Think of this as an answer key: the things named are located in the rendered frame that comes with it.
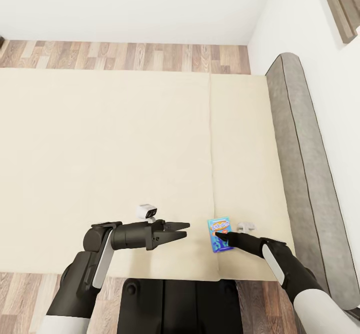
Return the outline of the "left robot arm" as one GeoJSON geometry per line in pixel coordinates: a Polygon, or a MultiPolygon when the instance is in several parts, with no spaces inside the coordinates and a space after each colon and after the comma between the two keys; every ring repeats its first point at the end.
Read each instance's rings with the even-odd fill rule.
{"type": "Polygon", "coordinates": [[[104,283],[114,251],[146,247],[187,237],[190,223],[157,219],[157,208],[139,205],[140,222],[100,222],[91,225],[83,239],[84,251],[63,272],[59,290],[36,334],[87,334],[98,293],[104,283]]]}

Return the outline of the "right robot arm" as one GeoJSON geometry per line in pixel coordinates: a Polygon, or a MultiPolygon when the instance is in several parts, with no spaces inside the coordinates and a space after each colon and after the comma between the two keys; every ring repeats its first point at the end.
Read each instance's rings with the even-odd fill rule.
{"type": "Polygon", "coordinates": [[[238,247],[264,258],[296,310],[307,334],[360,334],[358,327],[318,284],[313,272],[305,268],[292,254],[286,242],[250,235],[252,222],[237,224],[238,232],[215,235],[238,247]]]}

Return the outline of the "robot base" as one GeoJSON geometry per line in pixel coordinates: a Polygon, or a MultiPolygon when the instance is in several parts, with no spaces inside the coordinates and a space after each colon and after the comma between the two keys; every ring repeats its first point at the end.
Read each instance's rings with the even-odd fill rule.
{"type": "Polygon", "coordinates": [[[124,278],[116,334],[244,334],[237,282],[124,278]]]}

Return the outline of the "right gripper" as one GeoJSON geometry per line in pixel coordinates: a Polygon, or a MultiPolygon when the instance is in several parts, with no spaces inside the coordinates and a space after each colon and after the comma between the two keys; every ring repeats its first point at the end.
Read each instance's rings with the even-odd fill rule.
{"type": "MultiPolygon", "coordinates": [[[[244,251],[251,253],[249,250],[251,238],[254,238],[253,235],[247,233],[238,233],[238,232],[228,232],[227,234],[216,232],[215,235],[223,241],[227,241],[230,247],[238,247],[244,251]]],[[[253,253],[251,253],[253,254],[253,253]]]]}

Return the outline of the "board game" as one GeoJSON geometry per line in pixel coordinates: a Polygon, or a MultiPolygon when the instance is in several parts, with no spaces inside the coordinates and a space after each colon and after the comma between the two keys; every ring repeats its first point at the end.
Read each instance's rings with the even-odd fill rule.
{"type": "Polygon", "coordinates": [[[213,252],[234,249],[234,247],[230,247],[228,245],[227,241],[223,241],[215,235],[216,232],[227,234],[228,232],[232,231],[230,219],[228,216],[208,219],[207,223],[213,252]]]}

